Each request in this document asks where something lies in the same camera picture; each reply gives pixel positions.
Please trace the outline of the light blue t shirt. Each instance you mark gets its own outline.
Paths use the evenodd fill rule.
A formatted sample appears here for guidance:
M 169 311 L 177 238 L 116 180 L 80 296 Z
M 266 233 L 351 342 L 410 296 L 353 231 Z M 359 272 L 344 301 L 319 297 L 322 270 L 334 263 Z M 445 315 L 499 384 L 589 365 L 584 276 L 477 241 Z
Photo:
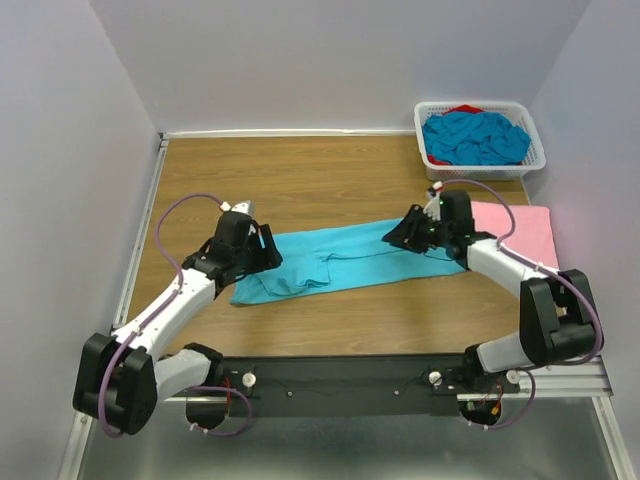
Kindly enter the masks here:
M 239 281 L 230 303 L 259 305 L 465 271 L 443 248 L 418 254 L 384 242 L 398 223 L 390 219 L 276 234 L 281 265 Z

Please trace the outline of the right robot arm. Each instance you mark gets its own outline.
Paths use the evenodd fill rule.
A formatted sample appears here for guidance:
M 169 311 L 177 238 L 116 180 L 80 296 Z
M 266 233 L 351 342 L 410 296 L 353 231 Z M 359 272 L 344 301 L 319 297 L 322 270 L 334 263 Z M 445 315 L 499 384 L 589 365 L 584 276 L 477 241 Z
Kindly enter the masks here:
M 516 332 L 464 351 L 458 378 L 467 389 L 483 391 L 510 370 L 575 365 L 600 353 L 604 334 L 586 275 L 534 262 L 505 236 L 479 229 L 465 191 L 429 189 L 427 204 L 412 205 L 382 239 L 418 254 L 442 248 L 518 299 Z

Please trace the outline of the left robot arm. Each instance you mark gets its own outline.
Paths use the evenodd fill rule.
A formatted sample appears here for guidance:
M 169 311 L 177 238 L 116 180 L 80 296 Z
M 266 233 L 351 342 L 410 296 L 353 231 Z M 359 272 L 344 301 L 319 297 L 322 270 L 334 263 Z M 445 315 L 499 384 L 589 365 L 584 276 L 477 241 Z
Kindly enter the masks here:
M 226 287 L 281 263 L 269 225 L 247 213 L 223 213 L 214 235 L 178 264 L 172 282 L 141 314 L 85 342 L 73 408 L 100 421 L 110 435 L 134 435 L 160 401 L 189 388 L 214 393 L 222 380 L 219 352 L 199 344 L 169 358 L 163 352 Z

